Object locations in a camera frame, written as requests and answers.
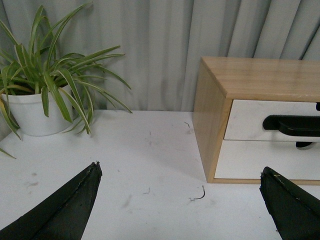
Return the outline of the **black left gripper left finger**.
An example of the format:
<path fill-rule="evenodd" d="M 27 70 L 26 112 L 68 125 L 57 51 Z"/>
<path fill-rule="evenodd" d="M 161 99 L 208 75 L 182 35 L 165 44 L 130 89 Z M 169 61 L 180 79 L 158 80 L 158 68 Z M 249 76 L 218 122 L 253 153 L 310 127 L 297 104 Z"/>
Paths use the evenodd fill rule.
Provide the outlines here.
<path fill-rule="evenodd" d="M 53 194 L 0 231 L 2 240 L 80 240 L 103 173 L 93 162 Z"/>

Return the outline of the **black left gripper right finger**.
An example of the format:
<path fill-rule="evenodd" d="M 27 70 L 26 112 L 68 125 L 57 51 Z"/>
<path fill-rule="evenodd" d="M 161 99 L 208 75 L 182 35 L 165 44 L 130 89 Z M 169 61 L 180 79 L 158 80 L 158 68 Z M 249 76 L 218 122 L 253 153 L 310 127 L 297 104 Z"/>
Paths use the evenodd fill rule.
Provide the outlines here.
<path fill-rule="evenodd" d="M 259 188 L 283 240 L 320 238 L 320 200 L 266 166 Z"/>

